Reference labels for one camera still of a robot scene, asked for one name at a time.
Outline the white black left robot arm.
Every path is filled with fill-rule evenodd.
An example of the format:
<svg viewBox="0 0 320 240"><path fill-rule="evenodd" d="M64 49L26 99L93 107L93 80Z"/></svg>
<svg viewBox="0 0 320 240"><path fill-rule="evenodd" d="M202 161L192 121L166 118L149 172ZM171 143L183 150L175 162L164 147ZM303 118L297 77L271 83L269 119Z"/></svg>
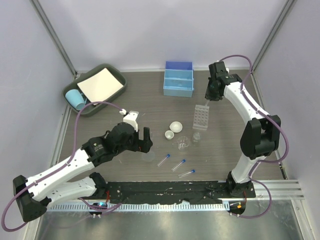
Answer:
<svg viewBox="0 0 320 240"><path fill-rule="evenodd" d="M92 137L72 155L46 171L12 181L13 194L22 220L27 223L42 216L49 207L65 200L91 197L100 200L107 192L106 182L99 173L77 181L69 180L111 161L124 151L148 153L153 146L150 129L144 127L143 139L139 131L126 122L118 123L102 136Z"/></svg>

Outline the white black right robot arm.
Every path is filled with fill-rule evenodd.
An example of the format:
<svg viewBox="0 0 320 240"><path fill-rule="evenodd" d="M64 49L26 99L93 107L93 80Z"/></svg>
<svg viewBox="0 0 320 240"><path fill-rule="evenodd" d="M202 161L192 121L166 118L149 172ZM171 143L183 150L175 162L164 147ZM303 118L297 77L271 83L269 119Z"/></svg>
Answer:
<svg viewBox="0 0 320 240"><path fill-rule="evenodd" d="M266 157L278 149L281 119L269 115L253 99L237 74L230 74L222 61L209 65L205 98L219 101L226 98L245 123L240 138L241 156L226 179L226 193L241 198L252 188L251 177Z"/></svg>

